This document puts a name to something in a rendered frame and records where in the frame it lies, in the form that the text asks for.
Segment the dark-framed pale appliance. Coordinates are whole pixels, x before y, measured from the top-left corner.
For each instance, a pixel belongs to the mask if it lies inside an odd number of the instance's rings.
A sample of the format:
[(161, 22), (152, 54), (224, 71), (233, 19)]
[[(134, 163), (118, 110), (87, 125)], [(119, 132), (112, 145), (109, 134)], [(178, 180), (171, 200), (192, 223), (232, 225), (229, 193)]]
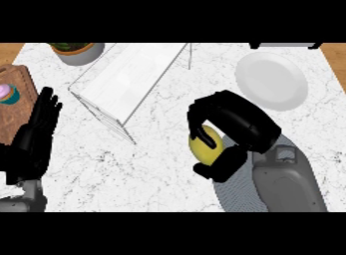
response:
[(322, 43), (248, 43), (249, 49), (255, 50), (260, 47), (304, 47), (309, 50), (317, 49)]

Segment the brown wooden cutting board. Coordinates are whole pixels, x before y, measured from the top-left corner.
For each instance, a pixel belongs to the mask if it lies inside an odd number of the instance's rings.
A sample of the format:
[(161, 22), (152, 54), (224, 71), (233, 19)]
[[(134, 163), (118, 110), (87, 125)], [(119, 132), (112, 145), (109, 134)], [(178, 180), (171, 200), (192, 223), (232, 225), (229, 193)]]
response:
[(10, 84), (19, 92), (14, 104), (0, 104), (0, 143), (8, 145), (19, 126), (28, 121), (38, 97), (28, 69), (23, 65), (0, 66), (0, 85)]

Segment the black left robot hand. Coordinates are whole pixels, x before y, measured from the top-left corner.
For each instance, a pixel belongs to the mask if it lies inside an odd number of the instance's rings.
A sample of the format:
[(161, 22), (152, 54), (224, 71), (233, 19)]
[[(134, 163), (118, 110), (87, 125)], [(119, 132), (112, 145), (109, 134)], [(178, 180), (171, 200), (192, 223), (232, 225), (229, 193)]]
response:
[(20, 125), (11, 143), (0, 143), (0, 171), (5, 173), (7, 185), (39, 179), (45, 173), (60, 108), (53, 89), (44, 87), (28, 122)]

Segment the pink frosted cupcake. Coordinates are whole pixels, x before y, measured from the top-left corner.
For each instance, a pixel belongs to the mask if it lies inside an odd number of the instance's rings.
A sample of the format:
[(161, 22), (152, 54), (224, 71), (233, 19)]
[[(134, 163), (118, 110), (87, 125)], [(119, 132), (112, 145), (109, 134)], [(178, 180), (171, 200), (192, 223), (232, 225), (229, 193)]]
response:
[(19, 92), (11, 84), (0, 85), (0, 104), (13, 105), (19, 101)]

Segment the grey potted plant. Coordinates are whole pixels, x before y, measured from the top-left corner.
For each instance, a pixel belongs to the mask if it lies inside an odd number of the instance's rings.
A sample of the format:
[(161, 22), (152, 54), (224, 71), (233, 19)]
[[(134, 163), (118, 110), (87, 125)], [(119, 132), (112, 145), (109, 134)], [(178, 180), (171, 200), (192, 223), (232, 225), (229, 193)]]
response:
[(105, 44), (88, 43), (75, 51), (60, 51), (54, 47), (51, 47), (51, 50), (68, 66), (82, 66), (90, 64), (100, 57), (105, 50)]

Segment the white plate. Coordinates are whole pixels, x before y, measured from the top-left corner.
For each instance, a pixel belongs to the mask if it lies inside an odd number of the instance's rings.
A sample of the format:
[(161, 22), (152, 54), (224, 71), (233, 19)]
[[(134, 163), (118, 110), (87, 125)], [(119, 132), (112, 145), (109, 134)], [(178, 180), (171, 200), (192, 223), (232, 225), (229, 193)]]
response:
[(285, 112), (303, 104), (307, 81), (294, 63), (282, 56), (264, 52), (245, 55), (233, 75), (242, 94), (260, 107)]

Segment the yellow lemon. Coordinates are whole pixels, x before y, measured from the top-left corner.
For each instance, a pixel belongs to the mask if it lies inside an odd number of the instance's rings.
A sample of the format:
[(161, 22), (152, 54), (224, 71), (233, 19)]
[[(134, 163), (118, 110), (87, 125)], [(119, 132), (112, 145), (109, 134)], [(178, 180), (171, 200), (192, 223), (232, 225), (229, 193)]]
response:
[(199, 140), (198, 137), (195, 139), (187, 140), (187, 147), (195, 159), (204, 165), (211, 165), (223, 151), (221, 138), (211, 127), (204, 126), (202, 130), (208, 134), (210, 138), (212, 139), (215, 147), (210, 148), (205, 145), (205, 143)]

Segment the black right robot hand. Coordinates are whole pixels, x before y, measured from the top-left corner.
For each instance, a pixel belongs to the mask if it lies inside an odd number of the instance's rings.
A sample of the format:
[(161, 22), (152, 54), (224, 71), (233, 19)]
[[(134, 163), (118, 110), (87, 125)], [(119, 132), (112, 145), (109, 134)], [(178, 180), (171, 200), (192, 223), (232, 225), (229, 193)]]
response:
[(264, 111), (238, 94), (223, 90), (193, 100), (187, 106), (189, 137), (198, 138), (210, 149), (215, 142), (201, 124), (210, 121), (235, 142), (211, 165), (196, 163), (192, 171), (205, 179), (224, 183), (246, 161), (249, 151), (264, 154), (280, 135), (280, 127)]

